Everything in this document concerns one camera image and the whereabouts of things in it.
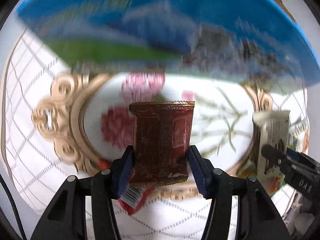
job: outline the white plate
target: white plate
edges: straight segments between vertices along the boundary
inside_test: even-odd
[[[84,116],[85,133],[103,158],[113,161],[121,157],[124,147],[119,147],[122,142],[112,144],[110,140],[103,140],[101,114],[118,106],[127,109],[133,101],[150,100],[195,100],[190,144],[195,144],[215,167],[228,170],[247,151],[253,133],[254,109],[240,85],[175,74],[165,74],[164,78],[164,74],[155,77],[153,73],[121,73],[95,93]],[[128,112],[123,118],[133,116]],[[116,129],[109,128],[109,133],[117,133],[121,137],[125,128],[112,124],[113,128],[115,126]]]

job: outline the pink flower pattern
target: pink flower pattern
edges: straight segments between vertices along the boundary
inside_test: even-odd
[[[133,144],[134,116],[126,106],[109,108],[101,116],[101,132],[104,141],[125,149]]]
[[[164,87],[164,73],[130,73],[122,82],[121,95],[126,104],[150,101]],[[115,106],[102,113],[101,132],[104,141],[124,149],[133,144],[134,116],[128,105]]]
[[[182,100],[184,101],[194,101],[195,100],[195,93],[193,91],[186,91],[182,92]]]
[[[122,83],[121,94],[129,104],[147,102],[162,91],[164,83],[164,73],[130,73]]]

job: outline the plastic wrapper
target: plastic wrapper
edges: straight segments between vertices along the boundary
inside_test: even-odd
[[[163,186],[188,179],[189,148],[194,102],[139,102],[130,104],[135,115],[134,167],[131,187]]]
[[[304,152],[308,148],[305,133],[308,132],[308,118],[299,120],[289,127],[288,147],[297,152]]]
[[[99,168],[110,169],[111,164],[104,160],[99,160]],[[153,187],[127,188],[118,199],[120,206],[127,211],[128,215],[137,213],[146,202],[147,197],[153,192]]]
[[[261,185],[271,197],[276,191],[280,190],[284,185],[285,175],[280,173],[279,169],[274,169],[273,172],[268,172],[264,179],[260,179]]]
[[[271,174],[280,174],[280,169],[269,164],[261,154],[263,145],[269,144],[284,154],[287,151],[290,111],[259,112],[253,115],[253,121],[260,127],[260,147],[257,162],[257,176],[260,182],[269,179]]]

